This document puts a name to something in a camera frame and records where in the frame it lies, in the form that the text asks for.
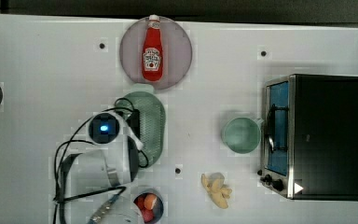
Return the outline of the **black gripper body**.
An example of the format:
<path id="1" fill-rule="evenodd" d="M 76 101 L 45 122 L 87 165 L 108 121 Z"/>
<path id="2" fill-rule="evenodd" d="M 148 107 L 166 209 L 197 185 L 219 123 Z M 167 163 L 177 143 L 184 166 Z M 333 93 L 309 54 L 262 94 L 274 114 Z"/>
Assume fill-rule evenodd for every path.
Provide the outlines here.
<path id="1" fill-rule="evenodd" d="M 134 109 L 126 118 L 127 123 L 131 127 L 135 136 L 139 138 L 141 136 L 141 127 L 140 127 L 140 111 Z"/>

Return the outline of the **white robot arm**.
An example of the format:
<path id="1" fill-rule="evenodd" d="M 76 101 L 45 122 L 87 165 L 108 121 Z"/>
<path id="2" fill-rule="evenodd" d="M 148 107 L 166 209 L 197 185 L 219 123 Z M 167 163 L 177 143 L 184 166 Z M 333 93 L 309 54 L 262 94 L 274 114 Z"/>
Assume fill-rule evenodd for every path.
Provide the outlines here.
<path id="1" fill-rule="evenodd" d="M 143 143 L 114 108 L 86 120 L 85 144 L 91 150 L 66 154 L 55 161 L 56 204 L 60 224 L 67 224 L 65 205 L 108 191 L 123 189 L 137 176 Z"/>

